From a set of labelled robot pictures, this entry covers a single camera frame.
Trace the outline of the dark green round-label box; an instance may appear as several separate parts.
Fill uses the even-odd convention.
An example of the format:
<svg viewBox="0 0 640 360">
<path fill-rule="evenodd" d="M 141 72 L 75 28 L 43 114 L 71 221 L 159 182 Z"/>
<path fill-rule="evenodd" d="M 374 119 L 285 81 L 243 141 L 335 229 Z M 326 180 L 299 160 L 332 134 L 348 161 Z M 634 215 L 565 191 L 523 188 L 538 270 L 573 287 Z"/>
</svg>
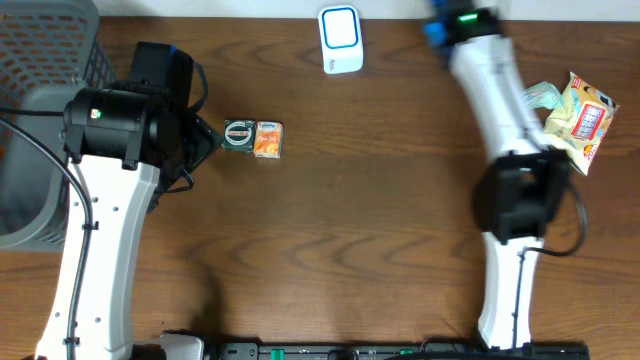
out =
<svg viewBox="0 0 640 360">
<path fill-rule="evenodd" d="M 223 147 L 228 151 L 249 153 L 253 151 L 256 137 L 256 121 L 253 119 L 226 119 Z"/>
</svg>

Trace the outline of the orange tissue pack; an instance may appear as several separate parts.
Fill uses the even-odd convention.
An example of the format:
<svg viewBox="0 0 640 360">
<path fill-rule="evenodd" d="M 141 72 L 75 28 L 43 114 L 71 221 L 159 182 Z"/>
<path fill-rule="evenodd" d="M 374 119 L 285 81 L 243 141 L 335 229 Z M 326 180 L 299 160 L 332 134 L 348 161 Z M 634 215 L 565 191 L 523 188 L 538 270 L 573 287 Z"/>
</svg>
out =
<svg viewBox="0 0 640 360">
<path fill-rule="evenodd" d="M 259 158 L 279 159 L 282 150 L 284 127 L 280 122 L 259 121 L 253 153 Z"/>
</svg>

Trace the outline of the green snack packet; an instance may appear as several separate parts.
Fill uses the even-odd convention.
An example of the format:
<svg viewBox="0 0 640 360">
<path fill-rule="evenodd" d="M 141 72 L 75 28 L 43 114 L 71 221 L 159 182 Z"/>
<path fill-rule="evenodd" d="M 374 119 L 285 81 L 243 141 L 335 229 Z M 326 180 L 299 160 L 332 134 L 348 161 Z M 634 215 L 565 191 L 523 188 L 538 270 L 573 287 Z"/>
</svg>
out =
<svg viewBox="0 0 640 360">
<path fill-rule="evenodd" d="M 523 93 L 523 98 L 531 109 L 553 110 L 564 105 L 562 94 L 553 84 L 546 81 L 527 88 Z"/>
</svg>

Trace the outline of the cream snack bag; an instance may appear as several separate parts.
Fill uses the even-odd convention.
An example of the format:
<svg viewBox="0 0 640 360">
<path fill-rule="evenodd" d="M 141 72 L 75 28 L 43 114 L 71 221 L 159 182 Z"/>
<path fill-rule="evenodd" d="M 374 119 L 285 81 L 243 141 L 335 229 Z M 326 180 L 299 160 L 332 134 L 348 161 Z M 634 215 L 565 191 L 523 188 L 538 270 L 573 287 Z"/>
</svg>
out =
<svg viewBox="0 0 640 360">
<path fill-rule="evenodd" d="M 573 167 L 587 176 L 620 104 L 573 72 L 561 100 L 547 117 L 544 132 L 555 148 L 567 152 Z"/>
</svg>

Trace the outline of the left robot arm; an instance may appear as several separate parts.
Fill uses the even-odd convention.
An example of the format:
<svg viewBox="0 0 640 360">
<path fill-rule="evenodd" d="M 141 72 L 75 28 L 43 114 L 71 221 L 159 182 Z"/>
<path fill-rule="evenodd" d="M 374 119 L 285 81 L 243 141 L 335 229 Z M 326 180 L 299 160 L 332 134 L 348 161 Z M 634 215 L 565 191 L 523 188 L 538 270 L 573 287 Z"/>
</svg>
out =
<svg viewBox="0 0 640 360">
<path fill-rule="evenodd" d="M 38 359 L 205 359 L 184 330 L 137 341 L 132 289 L 141 231 L 161 196 L 188 191 L 222 144 L 190 98 L 202 67 L 169 44 L 136 46 L 129 76 L 83 89 L 63 112 L 72 193 L 52 310 Z"/>
</svg>

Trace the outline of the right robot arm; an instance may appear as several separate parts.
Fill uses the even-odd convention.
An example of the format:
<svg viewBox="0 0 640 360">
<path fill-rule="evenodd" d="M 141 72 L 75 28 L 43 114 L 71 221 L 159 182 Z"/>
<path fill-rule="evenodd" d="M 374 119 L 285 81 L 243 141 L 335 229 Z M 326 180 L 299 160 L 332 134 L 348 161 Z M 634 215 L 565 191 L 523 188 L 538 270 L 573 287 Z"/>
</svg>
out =
<svg viewBox="0 0 640 360">
<path fill-rule="evenodd" d="M 513 42 L 497 12 L 472 1 L 431 4 L 424 32 L 471 106 L 487 159 L 472 196 L 486 253 L 477 332 L 487 350 L 516 352 L 532 340 L 536 265 L 568 185 L 569 158 L 551 146 L 523 99 Z"/>
</svg>

